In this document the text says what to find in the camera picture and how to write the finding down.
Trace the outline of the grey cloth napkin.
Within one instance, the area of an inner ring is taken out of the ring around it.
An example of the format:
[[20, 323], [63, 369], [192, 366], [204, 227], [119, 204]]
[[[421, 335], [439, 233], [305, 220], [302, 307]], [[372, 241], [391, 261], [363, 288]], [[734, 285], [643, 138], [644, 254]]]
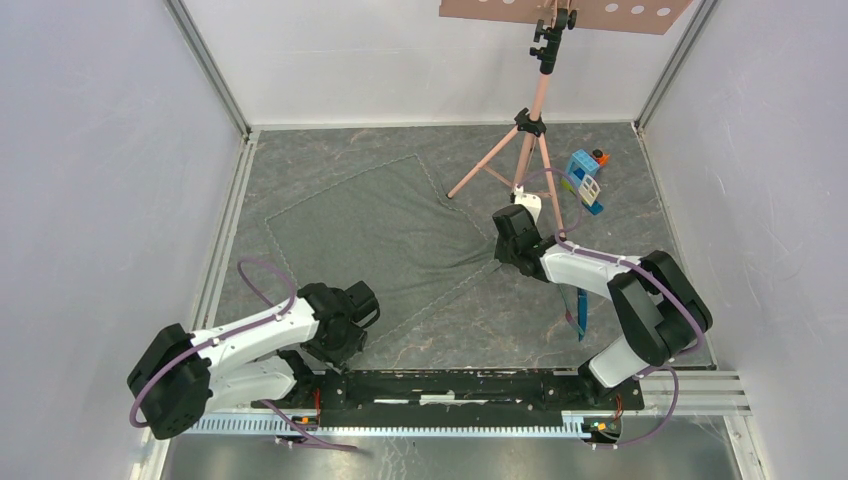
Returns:
[[498, 267], [494, 240], [450, 202], [416, 155], [337, 181], [268, 216], [265, 226], [298, 284], [363, 281], [381, 316], [367, 348], [403, 335]]

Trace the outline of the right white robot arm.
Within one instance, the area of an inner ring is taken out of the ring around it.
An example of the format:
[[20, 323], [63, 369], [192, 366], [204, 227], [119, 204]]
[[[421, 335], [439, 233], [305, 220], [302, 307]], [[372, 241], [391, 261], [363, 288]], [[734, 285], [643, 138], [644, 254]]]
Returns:
[[613, 255], [557, 234], [544, 238], [530, 211], [518, 204], [498, 210], [492, 219], [498, 232], [496, 260], [526, 277], [574, 286], [612, 302], [622, 334], [580, 367], [577, 392], [585, 405], [606, 406], [624, 381], [703, 345], [712, 314], [670, 254]]

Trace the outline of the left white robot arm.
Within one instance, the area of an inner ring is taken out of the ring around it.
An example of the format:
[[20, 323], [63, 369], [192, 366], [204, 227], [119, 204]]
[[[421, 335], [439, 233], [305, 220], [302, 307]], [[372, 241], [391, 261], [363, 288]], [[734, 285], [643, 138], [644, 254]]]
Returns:
[[131, 370], [130, 423], [158, 440], [173, 438], [206, 413], [254, 401], [306, 405], [315, 375], [307, 357], [341, 372], [364, 349], [380, 317], [363, 281], [346, 289], [312, 283], [288, 300], [224, 326], [162, 328]]

